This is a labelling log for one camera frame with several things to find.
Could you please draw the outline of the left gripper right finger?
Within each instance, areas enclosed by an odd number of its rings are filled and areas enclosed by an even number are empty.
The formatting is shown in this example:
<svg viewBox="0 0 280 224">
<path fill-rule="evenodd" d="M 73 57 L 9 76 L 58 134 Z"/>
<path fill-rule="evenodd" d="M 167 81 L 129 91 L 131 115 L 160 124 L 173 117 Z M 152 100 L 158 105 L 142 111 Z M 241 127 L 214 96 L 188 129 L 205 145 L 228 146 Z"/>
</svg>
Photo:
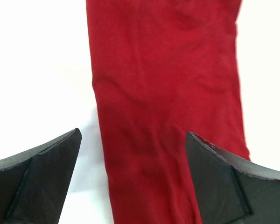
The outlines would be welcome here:
<svg viewBox="0 0 280 224">
<path fill-rule="evenodd" d="M 185 149 L 202 223 L 280 224 L 280 171 L 194 133 L 187 133 Z"/>
</svg>

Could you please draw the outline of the dark red t shirt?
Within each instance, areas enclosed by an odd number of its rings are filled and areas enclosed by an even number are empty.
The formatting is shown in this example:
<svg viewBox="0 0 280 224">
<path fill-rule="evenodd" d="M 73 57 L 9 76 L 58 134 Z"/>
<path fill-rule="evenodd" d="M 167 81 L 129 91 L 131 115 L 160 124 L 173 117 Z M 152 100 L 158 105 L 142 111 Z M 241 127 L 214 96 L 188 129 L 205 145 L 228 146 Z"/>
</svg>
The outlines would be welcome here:
<svg viewBox="0 0 280 224">
<path fill-rule="evenodd" d="M 245 159 L 239 0 L 88 0 L 92 85 L 117 224 L 199 224 L 185 135 Z"/>
</svg>

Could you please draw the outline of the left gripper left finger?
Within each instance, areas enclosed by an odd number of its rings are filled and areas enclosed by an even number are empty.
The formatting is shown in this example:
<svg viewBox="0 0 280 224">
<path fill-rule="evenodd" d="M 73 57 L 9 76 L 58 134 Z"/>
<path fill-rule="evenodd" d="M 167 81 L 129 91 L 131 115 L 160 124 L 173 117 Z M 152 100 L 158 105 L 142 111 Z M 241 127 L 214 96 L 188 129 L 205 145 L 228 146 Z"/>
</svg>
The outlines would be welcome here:
<svg viewBox="0 0 280 224">
<path fill-rule="evenodd" d="M 0 224 L 57 224 L 82 135 L 75 128 L 0 160 Z"/>
</svg>

